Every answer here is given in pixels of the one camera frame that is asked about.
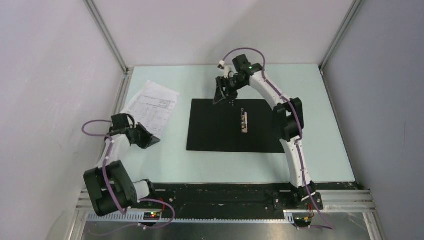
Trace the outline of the red and black folder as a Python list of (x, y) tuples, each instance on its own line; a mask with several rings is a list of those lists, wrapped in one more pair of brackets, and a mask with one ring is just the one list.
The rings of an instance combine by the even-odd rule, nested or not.
[[(241, 108), (248, 114), (248, 133), (242, 133)], [(186, 149), (283, 154), (284, 148), (273, 133), (272, 114), (264, 99), (239, 99), (217, 105), (212, 99), (193, 99)]]

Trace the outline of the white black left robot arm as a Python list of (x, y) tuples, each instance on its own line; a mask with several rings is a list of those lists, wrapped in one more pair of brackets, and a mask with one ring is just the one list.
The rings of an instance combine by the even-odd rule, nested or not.
[(115, 212), (125, 215), (137, 203), (145, 208), (154, 207), (158, 201), (154, 184), (149, 179), (131, 179), (123, 160), (131, 146), (145, 150), (160, 140), (139, 122), (113, 125), (109, 133), (104, 134), (89, 133), (86, 126), (85, 123), (81, 128), (85, 135), (105, 140), (105, 150), (99, 163), (83, 174), (94, 212), (103, 217)]

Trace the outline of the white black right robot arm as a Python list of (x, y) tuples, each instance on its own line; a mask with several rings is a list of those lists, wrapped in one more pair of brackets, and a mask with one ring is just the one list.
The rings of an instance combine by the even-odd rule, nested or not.
[(238, 72), (233, 77), (218, 76), (213, 103), (235, 99), (237, 90), (250, 86), (272, 109), (273, 132), (283, 146), (289, 167), (292, 194), (291, 204), (303, 209), (316, 193), (315, 183), (309, 175), (303, 150), (303, 104), (299, 98), (289, 98), (268, 78), (264, 71), (253, 74)]

